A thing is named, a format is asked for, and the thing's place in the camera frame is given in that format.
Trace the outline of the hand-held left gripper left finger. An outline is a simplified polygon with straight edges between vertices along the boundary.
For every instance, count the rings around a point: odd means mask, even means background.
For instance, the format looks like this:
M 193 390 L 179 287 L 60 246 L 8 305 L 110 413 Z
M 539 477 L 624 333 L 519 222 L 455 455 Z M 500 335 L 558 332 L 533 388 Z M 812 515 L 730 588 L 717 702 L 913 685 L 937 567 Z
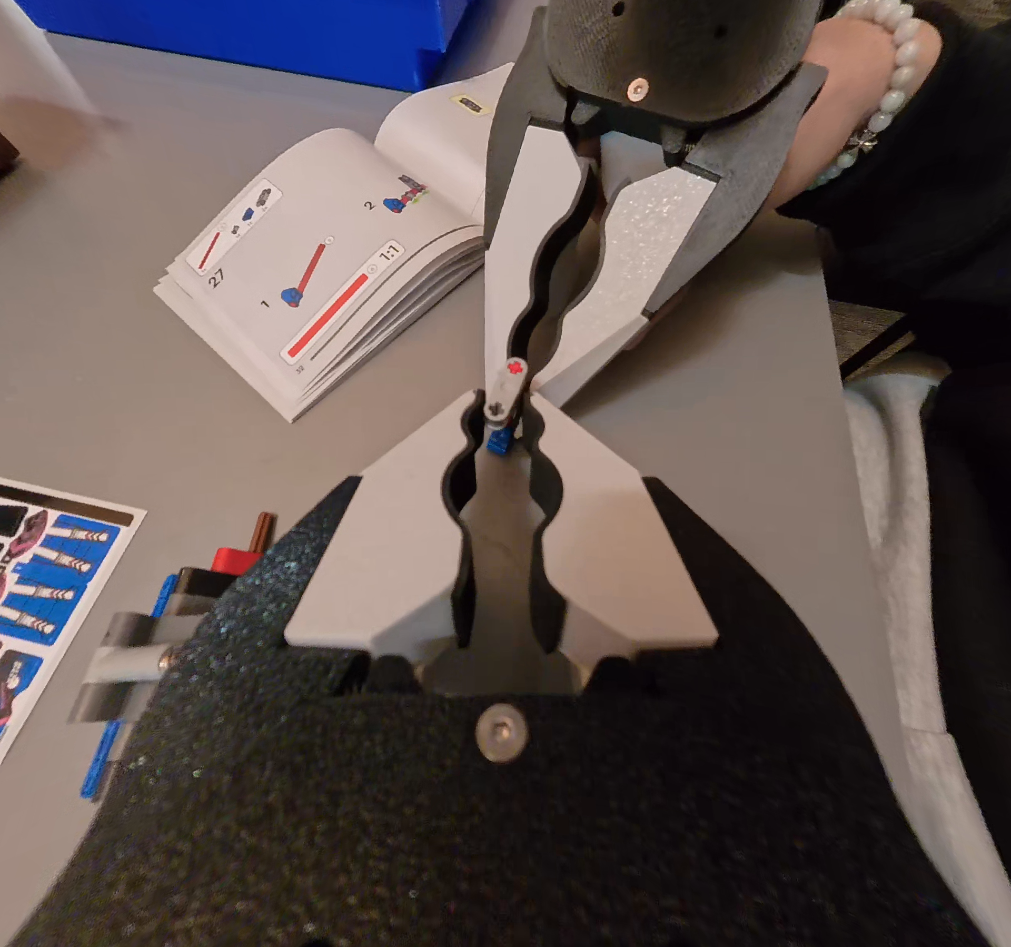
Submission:
M 394 655 L 469 646 L 476 587 L 462 509 L 476 492 L 484 392 L 466 392 L 352 480 L 351 500 L 285 627 L 289 646 Z

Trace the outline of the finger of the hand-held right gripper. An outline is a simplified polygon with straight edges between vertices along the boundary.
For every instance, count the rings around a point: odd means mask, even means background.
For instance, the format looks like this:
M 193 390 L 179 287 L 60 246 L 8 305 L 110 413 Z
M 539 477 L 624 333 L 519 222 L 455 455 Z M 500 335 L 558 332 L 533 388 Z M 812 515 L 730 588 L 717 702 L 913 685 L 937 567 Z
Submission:
M 647 302 L 716 186 L 683 169 L 621 186 L 600 227 L 598 269 L 562 316 L 532 394 L 563 406 L 646 327 Z
M 588 159 L 561 131 L 524 133 L 484 258 L 484 390 L 493 391 L 509 357 L 527 356 L 549 309 L 555 268 L 586 219 L 596 190 Z

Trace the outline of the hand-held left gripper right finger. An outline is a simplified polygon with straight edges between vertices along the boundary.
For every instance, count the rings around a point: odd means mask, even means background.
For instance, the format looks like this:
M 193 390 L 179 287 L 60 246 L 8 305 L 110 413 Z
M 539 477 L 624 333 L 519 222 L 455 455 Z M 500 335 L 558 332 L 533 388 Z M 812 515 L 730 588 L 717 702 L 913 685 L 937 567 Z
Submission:
M 549 402 L 524 404 L 535 530 L 530 613 L 587 684 L 600 662 L 710 648 L 713 619 L 630 463 Z

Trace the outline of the small red axle lego assembly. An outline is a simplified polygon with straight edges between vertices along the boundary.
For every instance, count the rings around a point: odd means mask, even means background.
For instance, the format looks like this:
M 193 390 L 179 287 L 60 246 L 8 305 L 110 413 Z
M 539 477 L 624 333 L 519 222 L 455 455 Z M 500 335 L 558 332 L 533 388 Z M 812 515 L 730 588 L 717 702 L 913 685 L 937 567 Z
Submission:
M 528 379 L 528 364 L 519 357 L 505 359 L 484 404 L 489 435 L 487 450 L 504 457 L 511 450 L 522 416 L 522 399 Z

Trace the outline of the person's right forearm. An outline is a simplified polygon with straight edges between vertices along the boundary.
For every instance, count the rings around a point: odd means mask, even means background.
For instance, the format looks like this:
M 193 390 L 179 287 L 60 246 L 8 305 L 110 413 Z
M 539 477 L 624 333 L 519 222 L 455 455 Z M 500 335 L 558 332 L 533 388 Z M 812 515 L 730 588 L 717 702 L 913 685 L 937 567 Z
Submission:
M 779 209 L 824 232 L 835 300 L 909 316 L 954 367 L 1009 363 L 1009 22 L 920 15 L 938 62 L 868 157 Z

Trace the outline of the lego instruction booklet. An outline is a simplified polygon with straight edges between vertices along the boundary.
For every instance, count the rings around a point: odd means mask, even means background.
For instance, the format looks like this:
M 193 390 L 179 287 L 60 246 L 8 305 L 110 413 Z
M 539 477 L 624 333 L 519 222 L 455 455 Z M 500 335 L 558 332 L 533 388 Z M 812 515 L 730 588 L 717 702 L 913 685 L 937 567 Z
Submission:
M 293 145 L 155 295 L 296 422 L 481 270 L 487 147 L 511 70 L 409 95 L 372 141 L 339 128 Z

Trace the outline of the grey and blue lego model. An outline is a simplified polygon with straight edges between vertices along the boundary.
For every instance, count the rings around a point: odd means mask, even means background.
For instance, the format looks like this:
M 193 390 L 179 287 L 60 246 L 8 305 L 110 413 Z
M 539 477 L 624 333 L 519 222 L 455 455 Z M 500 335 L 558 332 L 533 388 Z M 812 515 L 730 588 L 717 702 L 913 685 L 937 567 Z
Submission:
M 110 618 L 69 715 L 71 724 L 102 728 L 80 789 L 84 801 L 99 802 L 158 683 L 203 617 L 272 546 L 276 524 L 275 513 L 261 512 L 246 549 L 218 549 L 209 568 L 169 575 L 150 612 Z

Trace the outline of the lego sticker sheet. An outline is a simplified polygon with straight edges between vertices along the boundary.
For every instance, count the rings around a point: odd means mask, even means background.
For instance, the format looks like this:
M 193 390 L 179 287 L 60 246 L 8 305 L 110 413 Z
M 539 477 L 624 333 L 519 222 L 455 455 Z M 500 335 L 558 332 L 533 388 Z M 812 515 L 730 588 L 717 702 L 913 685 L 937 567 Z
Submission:
M 145 509 L 1 480 L 2 759 L 145 517 Z

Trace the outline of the person's right hand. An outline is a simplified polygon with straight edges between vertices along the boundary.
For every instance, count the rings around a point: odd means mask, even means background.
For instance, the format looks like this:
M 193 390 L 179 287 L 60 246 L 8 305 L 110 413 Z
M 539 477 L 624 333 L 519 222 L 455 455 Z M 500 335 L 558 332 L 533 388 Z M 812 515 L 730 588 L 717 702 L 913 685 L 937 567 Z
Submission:
M 862 19 L 829 18 L 815 27 L 804 60 L 826 68 L 826 80 L 802 117 L 760 214 L 806 190 L 865 126 L 891 86 L 895 54 L 891 35 Z

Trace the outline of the white fleece garment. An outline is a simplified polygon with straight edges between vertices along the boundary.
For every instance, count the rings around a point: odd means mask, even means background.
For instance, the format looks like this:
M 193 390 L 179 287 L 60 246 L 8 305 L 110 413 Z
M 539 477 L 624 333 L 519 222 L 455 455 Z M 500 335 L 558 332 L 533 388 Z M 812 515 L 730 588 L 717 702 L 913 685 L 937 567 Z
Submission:
M 990 945 L 1010 944 L 1009 876 L 947 730 L 932 621 L 923 414 L 946 365 L 905 351 L 843 388 L 910 772 L 900 802 Z

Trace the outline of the person's black clothing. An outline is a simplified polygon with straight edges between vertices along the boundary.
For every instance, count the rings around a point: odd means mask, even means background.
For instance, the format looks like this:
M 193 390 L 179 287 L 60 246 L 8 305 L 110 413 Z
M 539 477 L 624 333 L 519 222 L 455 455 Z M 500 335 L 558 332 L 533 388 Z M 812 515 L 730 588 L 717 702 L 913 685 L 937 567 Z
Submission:
M 958 368 L 928 403 L 932 615 L 952 732 L 1009 738 L 1009 362 Z

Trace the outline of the clear plastic bag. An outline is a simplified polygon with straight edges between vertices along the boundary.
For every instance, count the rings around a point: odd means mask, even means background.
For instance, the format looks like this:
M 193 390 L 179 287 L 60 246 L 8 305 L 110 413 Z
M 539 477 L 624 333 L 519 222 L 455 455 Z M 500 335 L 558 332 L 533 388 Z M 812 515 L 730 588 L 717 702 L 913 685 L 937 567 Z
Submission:
M 2 174 L 56 174 L 119 156 L 124 131 L 90 100 L 43 29 L 15 0 L 1 0 Z

